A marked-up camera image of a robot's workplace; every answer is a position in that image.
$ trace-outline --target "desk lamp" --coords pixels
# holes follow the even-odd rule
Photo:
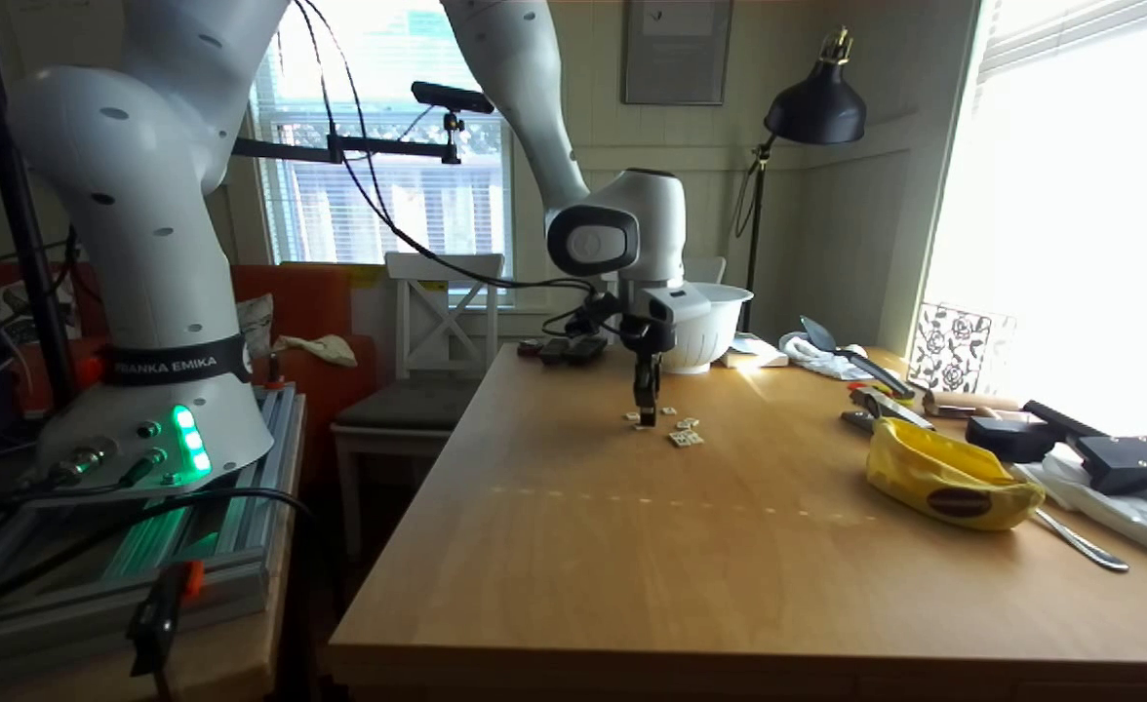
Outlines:
[[[768,169],[773,140],[849,143],[863,135],[866,106],[842,77],[842,65],[849,61],[849,45],[855,38],[842,28],[836,43],[821,45],[810,75],[778,88],[763,112],[768,135],[756,143],[756,161],[749,169],[754,210],[749,210],[746,288],[756,283],[759,201],[763,201],[763,169]]]

